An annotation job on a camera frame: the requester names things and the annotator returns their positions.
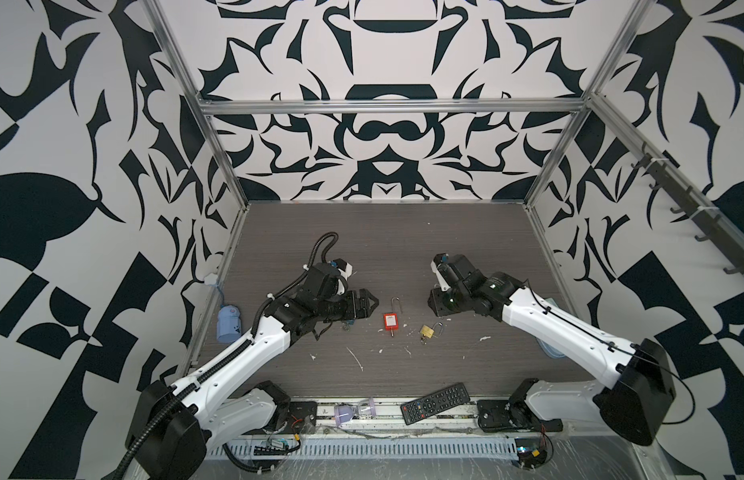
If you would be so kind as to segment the brass padlock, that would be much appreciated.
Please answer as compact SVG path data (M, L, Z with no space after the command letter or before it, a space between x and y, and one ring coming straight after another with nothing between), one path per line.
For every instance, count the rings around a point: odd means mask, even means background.
M420 329L420 342L425 345L429 341L441 337L444 330L445 325L443 322L436 322L431 326L423 325Z

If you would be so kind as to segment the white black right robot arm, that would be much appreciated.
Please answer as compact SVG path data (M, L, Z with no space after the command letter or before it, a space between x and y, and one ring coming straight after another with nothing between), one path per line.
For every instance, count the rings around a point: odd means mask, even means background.
M666 351L612 335L543 299L506 273L483 274L464 255L434 256L437 286L429 308L439 317L473 312L522 330L573 361L583 382L531 380L519 388L524 408L539 420L603 422L623 439L651 445L676 398Z

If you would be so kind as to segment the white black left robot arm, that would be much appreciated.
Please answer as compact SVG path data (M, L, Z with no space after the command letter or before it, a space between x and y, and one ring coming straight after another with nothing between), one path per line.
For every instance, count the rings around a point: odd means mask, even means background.
M319 338L317 325L372 316L379 300L367 289L349 288L351 271L341 259L305 267L296 281L267 297L252 327L222 353L172 384L149 385L110 478L123 479L138 465L151 479L188 479L209 451L240 434L278 425L290 398L273 383L263 382L238 399L231 396L303 336Z

